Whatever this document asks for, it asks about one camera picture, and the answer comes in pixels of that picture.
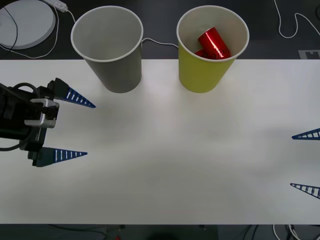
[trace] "white round object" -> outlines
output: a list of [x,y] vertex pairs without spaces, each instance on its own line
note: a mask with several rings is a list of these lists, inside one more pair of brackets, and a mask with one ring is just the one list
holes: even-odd
[[[18,26],[13,49],[28,49],[43,42],[55,28],[56,16],[39,0],[19,0],[5,6]],[[11,48],[16,40],[16,25],[7,11],[0,9],[0,44]]]

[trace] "cup rim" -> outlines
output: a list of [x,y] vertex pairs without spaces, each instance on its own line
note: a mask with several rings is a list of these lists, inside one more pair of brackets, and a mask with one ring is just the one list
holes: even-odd
[[[77,27],[78,23],[81,21],[82,18],[84,18],[87,14],[91,13],[91,12],[94,12],[98,9],[104,9],[104,8],[114,8],[114,9],[122,9],[122,10],[125,10],[129,13],[131,13],[137,20],[138,22],[140,23],[140,27],[141,27],[141,35],[140,35],[140,38],[139,38],[139,41],[137,42],[137,44],[129,51],[127,52],[126,54],[122,55],[122,56],[119,56],[119,57],[116,57],[116,58],[113,58],[113,59],[108,59],[108,60],[99,60],[99,59],[94,59],[94,58],[91,58],[91,57],[88,57],[86,55],[84,55],[83,53],[81,53],[77,47],[75,46],[75,43],[74,43],[74,31],[75,31],[75,28]],[[100,7],[96,7],[94,9],[91,9],[90,11],[87,11],[85,14],[83,14],[81,17],[78,18],[78,20],[74,23],[73,27],[72,27],[72,30],[71,30],[71,36],[70,36],[70,39],[71,39],[71,44],[72,44],[72,47],[73,49],[81,56],[83,57],[85,60],[89,60],[89,61],[92,61],[92,62],[96,62],[96,63],[110,63],[110,62],[115,62],[115,61],[118,61],[120,59],[123,59],[125,58],[126,56],[130,55],[131,53],[133,53],[138,47],[139,45],[141,44],[141,41],[142,41],[142,38],[143,38],[143,35],[144,35],[144,26],[140,20],[140,18],[131,10],[125,8],[125,7],[121,7],[121,6],[100,6]]]
[[[190,51],[181,41],[180,39],[180,35],[179,35],[179,27],[180,27],[180,23],[181,21],[189,14],[191,13],[192,11],[196,10],[196,9],[202,9],[202,8],[218,8],[218,9],[223,9],[223,10],[226,10],[232,14],[234,14],[243,24],[244,24],[244,28],[245,28],[245,31],[246,31],[246,42],[245,42],[245,45],[244,47],[241,49],[241,51],[239,51],[236,55],[234,56],[231,56],[231,57],[228,57],[228,58],[225,58],[225,59],[208,59],[208,58],[204,58],[204,57],[201,57],[201,56],[198,56],[196,54],[194,54],[192,51]],[[248,46],[248,43],[249,43],[249,38],[250,38],[250,34],[249,34],[249,29],[248,29],[248,26],[246,24],[246,22],[238,15],[236,14],[234,11],[231,11],[230,9],[228,8],[225,8],[223,6],[215,6],[215,5],[204,5],[204,6],[197,6],[195,8],[192,8],[190,9],[189,11],[187,11],[185,14],[182,15],[182,17],[180,18],[177,26],[176,26],[176,37],[178,38],[178,42],[179,44],[183,47],[184,50],[186,50],[189,54],[191,54],[193,57],[197,58],[197,59],[200,59],[200,60],[203,60],[203,61],[207,61],[207,62],[213,62],[213,63],[221,63],[221,62],[226,62],[226,61],[229,61],[229,60],[232,60],[232,59],[236,59],[240,54],[242,54],[244,52],[244,50],[247,48]]]

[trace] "cable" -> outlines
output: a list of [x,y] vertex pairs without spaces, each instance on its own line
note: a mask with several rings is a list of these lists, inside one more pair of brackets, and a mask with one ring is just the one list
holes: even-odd
[[244,232],[246,232],[250,227],[251,227],[251,225],[246,226],[246,227],[244,228],[244,230],[243,230],[242,232],[240,232],[240,234],[237,235],[236,237],[234,237],[232,240],[236,240],[237,238],[239,238],[239,237],[240,237]]
[[281,33],[281,16],[280,16],[280,12],[279,12],[279,9],[278,9],[278,6],[277,6],[277,2],[276,0],[273,0],[274,1],[274,5],[275,5],[275,8],[276,8],[276,11],[278,12],[278,16],[279,16],[279,34],[285,38],[285,39],[291,39],[293,38],[297,32],[298,32],[298,20],[297,20],[297,15],[301,16],[301,17],[304,17],[310,24],[311,26],[314,28],[314,30],[317,32],[317,34],[320,36],[320,32],[316,29],[316,27],[311,23],[311,21],[304,15],[300,14],[300,13],[295,13],[294,14],[294,18],[295,18],[295,25],[296,25],[296,30],[295,30],[295,33],[292,35],[292,36],[284,36],[282,33]]
[[14,19],[14,18],[12,17],[12,15],[10,14],[10,12],[8,12],[8,10],[6,9],[6,7],[4,6],[3,8],[4,8],[4,10],[6,10],[6,12],[7,12],[7,13],[10,15],[10,17],[12,18],[12,20],[13,20],[13,22],[14,22],[14,24],[15,24],[16,34],[15,34],[15,40],[14,40],[14,43],[13,43],[12,47],[11,47],[10,49],[8,49],[8,50],[7,50],[8,52],[6,52],[2,57],[0,57],[0,59],[3,59],[5,56],[7,56],[7,55],[12,51],[12,49],[15,47],[16,42],[17,42],[17,40],[18,40],[18,25],[17,25],[15,19]]
[[290,230],[292,236],[294,236],[294,238],[295,238],[296,240],[301,240],[301,239],[298,237],[296,231],[295,231],[294,229],[292,229],[292,225],[289,224],[288,227],[289,227],[289,230]]
[[9,94],[15,96],[16,98],[20,99],[21,101],[23,101],[25,104],[29,105],[30,107],[33,107],[33,108],[36,108],[36,109],[39,109],[39,110],[42,109],[38,105],[36,105],[35,103],[33,103],[33,102],[29,101],[28,99],[20,96],[19,94],[15,93],[14,91],[11,91],[10,88],[6,87],[2,83],[0,83],[0,88],[2,88],[3,90],[7,91]]
[[68,9],[67,9],[66,11],[67,11],[68,13],[70,13],[70,14],[71,14],[71,17],[72,17],[72,19],[73,19],[74,23],[76,23],[75,16],[72,14],[72,12],[70,12]]
[[14,89],[18,89],[18,88],[21,88],[21,87],[29,87],[29,88],[31,88],[33,90],[33,93],[36,93],[37,97],[40,98],[40,92],[31,83],[21,82],[21,83],[18,83],[17,85],[15,85],[13,88]]
[[102,234],[104,236],[103,240],[107,239],[107,234],[105,234],[102,231],[88,230],[88,229],[75,229],[75,228],[69,228],[69,227],[64,227],[64,226],[58,226],[58,225],[54,225],[54,224],[48,224],[48,225],[51,227],[57,228],[57,229],[63,229],[63,230],[67,230],[67,231]]
[[320,20],[320,16],[318,15],[318,10],[319,10],[319,8],[320,8],[320,5],[318,5],[318,6],[316,7],[316,9],[315,9],[315,15],[316,15],[316,17]]
[[173,43],[159,42],[159,41],[153,40],[152,38],[149,38],[149,37],[145,37],[145,38],[142,40],[142,43],[144,43],[145,41],[151,41],[151,42],[154,42],[154,43],[160,44],[160,45],[170,45],[170,46],[176,47],[177,49],[179,48],[177,45],[175,45],[175,44],[173,44]]
[[256,234],[256,231],[258,229],[259,225],[255,226],[254,230],[253,230],[253,233],[252,233],[252,238],[251,240],[254,240],[255,239],[255,234]]
[[55,34],[55,41],[54,41],[54,45],[53,47],[51,48],[51,50],[46,53],[45,55],[42,55],[42,56],[35,56],[35,57],[32,57],[32,56],[28,56],[28,55],[25,55],[25,54],[22,54],[20,52],[16,52],[16,51],[12,51],[2,45],[0,45],[1,48],[3,48],[4,50],[7,50],[7,51],[10,51],[12,53],[15,53],[15,54],[18,54],[18,55],[21,55],[21,56],[24,56],[24,57],[27,57],[28,59],[40,59],[40,58],[43,58],[43,57],[46,57],[48,56],[52,50],[55,48],[56,44],[57,44],[57,40],[58,40],[58,32],[59,32],[59,15],[58,15],[58,12],[57,12],[57,9],[55,7],[54,8],[54,11],[55,11],[55,14],[56,14],[56,19],[57,19],[57,24],[56,24],[56,34]]
[[244,235],[243,235],[243,238],[242,240],[245,240],[246,236],[247,236],[247,233],[249,232],[249,230],[251,229],[252,225],[250,225],[247,230],[245,231]]
[[276,233],[276,229],[275,229],[275,225],[274,225],[274,224],[272,225],[272,230],[273,230],[273,234],[274,234],[274,236],[276,237],[276,239],[281,240],[281,239],[278,237],[277,233]]
[[289,227],[287,225],[285,225],[285,229],[286,229],[286,232],[287,232],[287,235],[286,235],[286,239],[285,240],[290,240],[292,235],[291,235],[291,232],[289,230]]
[[11,147],[0,147],[0,152],[9,152],[24,146],[30,140],[30,138],[36,133],[36,130],[36,128],[32,128],[27,137],[21,140],[17,145]]

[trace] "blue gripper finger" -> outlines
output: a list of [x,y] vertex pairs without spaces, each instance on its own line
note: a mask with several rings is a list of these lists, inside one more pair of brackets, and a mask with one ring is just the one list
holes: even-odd
[[320,128],[292,136],[294,140],[320,140]]
[[78,93],[76,90],[72,89],[71,87],[69,87],[68,93],[62,100],[73,103],[73,104],[86,106],[92,109],[96,107],[92,102],[90,102],[88,99],[86,99],[84,96],[82,96],[80,93]]
[[309,186],[309,185],[302,185],[297,183],[290,183],[290,185],[300,191],[309,194],[317,199],[320,199],[320,187],[317,186]]
[[42,147],[39,152],[29,152],[28,158],[33,159],[33,166],[45,167],[51,164],[79,158],[87,155],[83,151],[70,151],[51,147]]

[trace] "paper cup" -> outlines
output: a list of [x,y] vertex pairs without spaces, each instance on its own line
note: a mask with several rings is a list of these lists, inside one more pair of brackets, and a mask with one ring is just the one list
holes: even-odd
[[[198,38],[215,27],[231,52],[221,60],[194,54],[202,47]],[[211,91],[249,43],[249,29],[235,12],[221,6],[199,6],[187,11],[176,27],[179,42],[179,79],[191,92]]]
[[76,21],[71,43],[107,89],[126,93],[141,80],[143,34],[142,22],[132,11],[102,6]]

